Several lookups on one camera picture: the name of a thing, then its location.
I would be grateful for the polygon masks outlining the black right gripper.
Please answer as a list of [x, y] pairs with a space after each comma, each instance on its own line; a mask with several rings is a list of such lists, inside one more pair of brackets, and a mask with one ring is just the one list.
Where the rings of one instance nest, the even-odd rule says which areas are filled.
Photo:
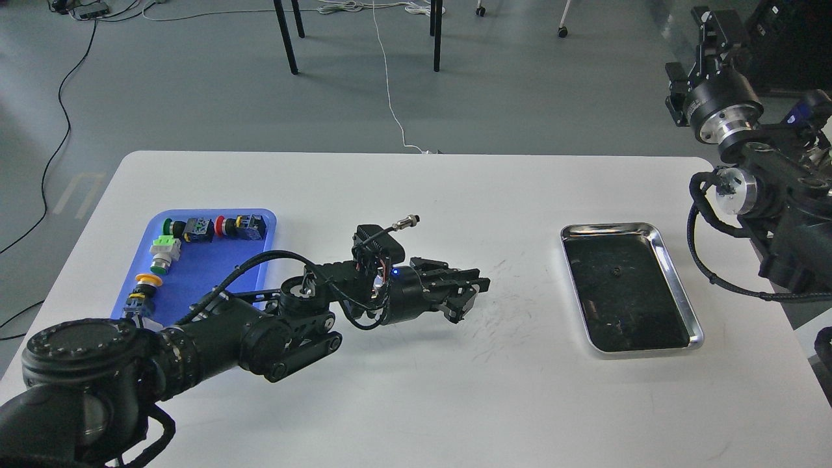
[[762, 104], [740, 73], [751, 59], [751, 37], [736, 9], [693, 6], [690, 14], [699, 27], [690, 77], [707, 79], [690, 92], [683, 65], [667, 62], [665, 104], [677, 127], [690, 126], [696, 141], [718, 145], [760, 124]]

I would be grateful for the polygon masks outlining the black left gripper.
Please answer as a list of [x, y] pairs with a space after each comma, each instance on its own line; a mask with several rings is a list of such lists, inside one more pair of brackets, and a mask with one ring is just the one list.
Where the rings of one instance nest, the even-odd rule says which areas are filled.
[[412, 257], [409, 266], [392, 270], [381, 325], [407, 322], [425, 311], [442, 311], [449, 322], [458, 324], [473, 308], [478, 293], [486, 293], [490, 284], [479, 269], [452, 268], [444, 261]]

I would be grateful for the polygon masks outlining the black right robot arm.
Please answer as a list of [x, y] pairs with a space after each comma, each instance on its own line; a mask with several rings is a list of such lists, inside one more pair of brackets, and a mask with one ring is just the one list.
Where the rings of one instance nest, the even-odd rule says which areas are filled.
[[[695, 6], [698, 43], [689, 71], [666, 63], [666, 106], [678, 127], [715, 145], [722, 165], [690, 178], [686, 240], [711, 284], [782, 304], [830, 301], [830, 141], [823, 128], [830, 97], [805, 91], [778, 123], [761, 123], [764, 107], [741, 63], [751, 37], [733, 9]], [[759, 275], [780, 293], [751, 291], [720, 278], [696, 250], [696, 221], [747, 238], [760, 253]]]

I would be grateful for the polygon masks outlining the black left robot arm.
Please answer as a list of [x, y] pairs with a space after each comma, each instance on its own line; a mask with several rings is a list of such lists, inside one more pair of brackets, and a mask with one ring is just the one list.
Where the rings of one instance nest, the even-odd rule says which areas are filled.
[[278, 382], [335, 353], [333, 303], [357, 329], [442, 311], [463, 320], [490, 279], [478, 269], [413, 257], [383, 227], [356, 228], [352, 258], [312, 263], [290, 251], [254, 255], [171, 326], [144, 326], [157, 276], [140, 279], [123, 318], [84, 318], [39, 331], [21, 354], [26, 390], [2, 405], [3, 467], [104, 467], [148, 435], [162, 435], [131, 467], [144, 467], [172, 441], [176, 424], [159, 406], [229, 369]]

